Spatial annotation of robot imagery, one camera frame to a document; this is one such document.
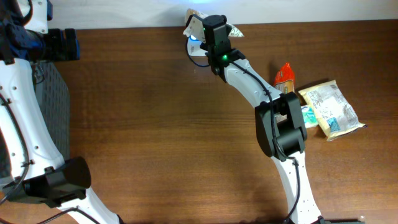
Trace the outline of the white tube brown cap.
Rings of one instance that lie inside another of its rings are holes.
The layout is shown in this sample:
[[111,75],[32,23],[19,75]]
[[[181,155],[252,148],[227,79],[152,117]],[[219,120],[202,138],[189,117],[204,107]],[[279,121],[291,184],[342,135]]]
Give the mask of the white tube brown cap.
[[[191,9],[191,8],[188,8],[187,11],[186,11],[185,19],[184,19],[185,23],[188,22],[188,18],[189,18],[192,14],[198,15],[198,16],[201,17],[202,19],[208,17],[208,14],[205,14],[205,13],[203,13],[203,12],[200,12],[200,11],[197,11],[197,10],[194,10],[194,9]],[[232,25],[232,24],[230,24],[230,23],[228,23],[228,25],[230,25],[231,28],[232,28],[232,29],[231,29],[231,32],[229,33],[229,36],[230,36],[230,37],[244,37],[244,34],[243,34],[237,27],[235,27],[234,25]]]

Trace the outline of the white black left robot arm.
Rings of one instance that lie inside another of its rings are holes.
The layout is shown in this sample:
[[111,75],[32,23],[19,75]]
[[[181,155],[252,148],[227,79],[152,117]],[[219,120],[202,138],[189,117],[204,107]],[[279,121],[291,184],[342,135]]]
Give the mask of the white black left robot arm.
[[74,29],[51,29],[49,0],[1,2],[1,191],[8,202],[44,204],[78,223],[121,223],[70,157],[68,87],[56,62],[78,60]]

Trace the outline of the orange cracker package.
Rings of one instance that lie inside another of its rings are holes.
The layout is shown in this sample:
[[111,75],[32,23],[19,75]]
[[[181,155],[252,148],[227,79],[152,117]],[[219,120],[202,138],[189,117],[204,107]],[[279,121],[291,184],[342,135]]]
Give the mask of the orange cracker package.
[[274,78],[273,87],[283,94],[295,91],[295,75],[290,63],[285,63]]

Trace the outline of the small teal tissue pack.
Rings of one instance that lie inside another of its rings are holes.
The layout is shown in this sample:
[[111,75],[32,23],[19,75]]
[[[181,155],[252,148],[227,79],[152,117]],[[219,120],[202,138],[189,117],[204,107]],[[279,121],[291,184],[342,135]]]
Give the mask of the small teal tissue pack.
[[303,120],[305,123],[305,127],[307,129],[314,128],[318,126],[318,121],[316,119],[314,111],[308,105],[301,106],[301,111],[303,115]]

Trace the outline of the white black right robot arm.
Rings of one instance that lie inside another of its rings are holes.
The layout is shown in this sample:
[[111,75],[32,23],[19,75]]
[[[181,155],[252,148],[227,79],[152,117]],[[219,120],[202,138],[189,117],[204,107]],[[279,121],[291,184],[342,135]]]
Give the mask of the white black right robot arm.
[[224,15],[201,20],[201,48],[212,72],[237,89],[254,107],[256,137],[263,153],[279,172],[288,205],[284,223],[327,223],[312,194],[305,165],[307,129],[300,101],[282,93],[251,67],[244,54],[231,46],[232,27]]

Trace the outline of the cream snack bag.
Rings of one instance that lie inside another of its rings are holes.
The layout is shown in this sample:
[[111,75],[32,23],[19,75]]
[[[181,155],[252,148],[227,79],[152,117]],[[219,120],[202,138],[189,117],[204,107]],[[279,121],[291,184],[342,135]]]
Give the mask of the cream snack bag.
[[298,93],[313,110],[327,141],[333,141],[366,126],[359,121],[335,80],[299,90]]

